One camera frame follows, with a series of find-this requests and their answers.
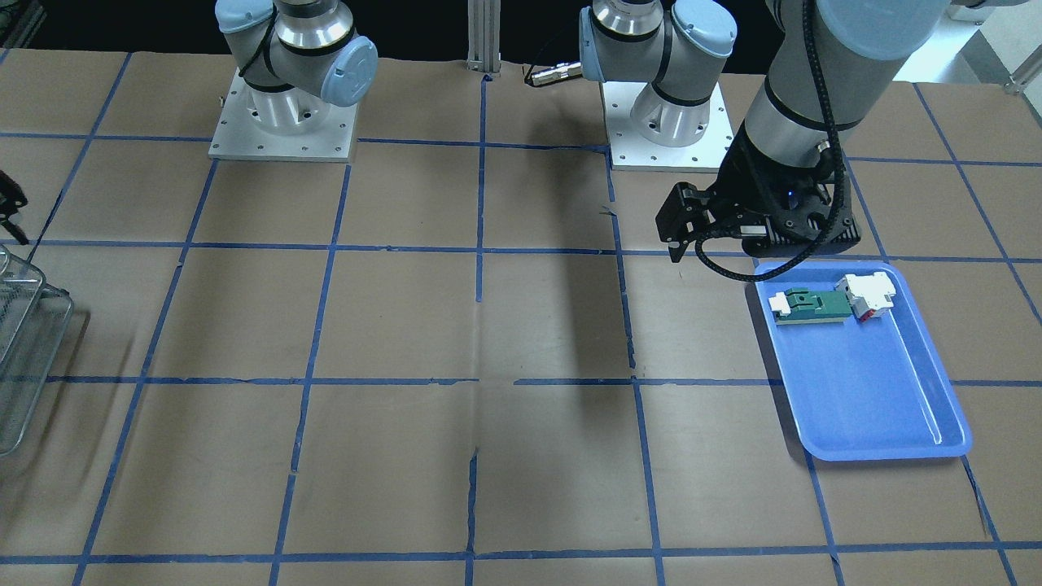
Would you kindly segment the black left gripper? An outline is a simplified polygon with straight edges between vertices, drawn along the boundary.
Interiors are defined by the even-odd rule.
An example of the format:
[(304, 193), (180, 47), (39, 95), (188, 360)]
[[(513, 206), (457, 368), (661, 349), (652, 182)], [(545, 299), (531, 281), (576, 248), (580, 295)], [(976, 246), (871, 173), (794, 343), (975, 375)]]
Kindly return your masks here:
[(746, 245), (808, 245), (832, 211), (832, 155), (812, 157), (811, 167), (779, 164), (745, 135), (737, 135), (708, 190), (687, 181), (670, 190), (655, 216), (659, 240), (673, 263), (689, 246), (708, 264), (704, 241), (714, 236), (743, 238)]

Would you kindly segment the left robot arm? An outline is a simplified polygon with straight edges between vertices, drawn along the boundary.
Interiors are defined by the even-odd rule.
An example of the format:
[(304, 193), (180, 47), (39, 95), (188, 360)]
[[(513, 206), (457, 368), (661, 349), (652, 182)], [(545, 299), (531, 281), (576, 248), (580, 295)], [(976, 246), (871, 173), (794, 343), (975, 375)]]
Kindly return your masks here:
[[(844, 143), (916, 50), (945, 1), (770, 1), (782, 45), (701, 190), (678, 182), (655, 216), (672, 262), (736, 238), (749, 257), (834, 255), (862, 241)], [(595, 1), (578, 16), (584, 77), (643, 86), (636, 122), (663, 143), (666, 116), (704, 116), (739, 26), (715, 1)]]

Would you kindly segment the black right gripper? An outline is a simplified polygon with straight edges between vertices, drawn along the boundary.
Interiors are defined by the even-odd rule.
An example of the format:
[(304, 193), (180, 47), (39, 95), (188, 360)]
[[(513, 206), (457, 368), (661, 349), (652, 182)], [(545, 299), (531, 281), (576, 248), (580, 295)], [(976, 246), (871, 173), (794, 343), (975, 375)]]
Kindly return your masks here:
[(1, 226), (19, 245), (29, 245), (29, 240), (26, 233), (16, 225), (14, 218), (27, 203), (21, 186), (10, 175), (1, 171)]

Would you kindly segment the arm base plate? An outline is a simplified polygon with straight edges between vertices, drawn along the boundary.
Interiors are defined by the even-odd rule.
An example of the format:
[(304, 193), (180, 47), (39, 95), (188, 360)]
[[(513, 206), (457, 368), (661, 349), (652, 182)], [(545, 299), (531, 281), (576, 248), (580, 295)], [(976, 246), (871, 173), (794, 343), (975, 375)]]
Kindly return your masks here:
[(238, 72), (213, 131), (209, 157), (348, 164), (358, 105), (336, 107), (298, 88), (260, 92)]
[(706, 103), (667, 103), (648, 83), (602, 83), (604, 122), (615, 169), (717, 172), (733, 141), (718, 83)]

